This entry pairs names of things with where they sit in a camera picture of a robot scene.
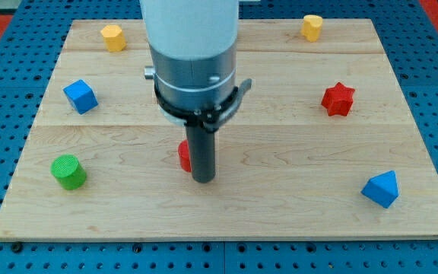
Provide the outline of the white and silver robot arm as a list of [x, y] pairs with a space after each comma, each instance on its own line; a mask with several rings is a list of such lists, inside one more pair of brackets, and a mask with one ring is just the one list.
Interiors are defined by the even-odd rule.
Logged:
[[221, 109], [235, 88], [238, 0], [140, 0], [164, 115]]

